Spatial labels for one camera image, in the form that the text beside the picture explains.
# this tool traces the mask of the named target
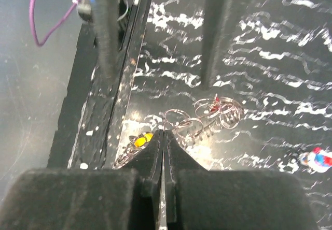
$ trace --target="black metal frame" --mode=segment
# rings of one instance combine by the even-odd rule
[[[150,3],[151,0],[140,0],[138,5],[131,8],[127,31],[118,55],[120,72],[111,90],[96,67],[98,51],[93,27],[82,25],[67,97],[63,101],[47,167],[71,168],[81,163],[87,163],[90,168],[103,167],[107,152],[107,132],[114,121],[112,115],[119,97],[118,89],[125,80],[133,79],[136,66],[132,64],[137,63],[141,50]],[[124,73],[123,70],[128,67],[130,71]],[[95,134],[89,136],[87,132],[91,130]]]

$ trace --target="small toy figurine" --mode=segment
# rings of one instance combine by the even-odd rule
[[[299,156],[300,163],[324,173],[332,167],[332,152],[326,152],[317,147],[312,152],[305,152]]]

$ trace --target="gray floor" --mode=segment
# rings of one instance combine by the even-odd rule
[[[42,48],[29,27],[30,0],[0,0],[0,200],[27,169],[45,167],[72,70],[81,21],[75,14]],[[39,38],[72,0],[37,0]]]

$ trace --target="purple cable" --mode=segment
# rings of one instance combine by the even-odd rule
[[[66,19],[69,17],[69,15],[72,13],[72,11],[75,9],[76,7],[76,3],[73,3],[72,6],[69,8],[68,12],[63,16],[62,19],[60,19],[60,21],[46,34],[45,38],[39,42],[38,37],[37,37],[37,32],[36,32],[36,25],[35,25],[35,4],[36,4],[36,0],[30,0],[30,6],[29,6],[29,21],[30,21],[30,29],[31,29],[31,33],[32,36],[35,40],[35,43],[38,47],[43,46],[47,39],[50,37],[50,35],[52,35],[52,33],[59,28],[59,26],[66,21]]]

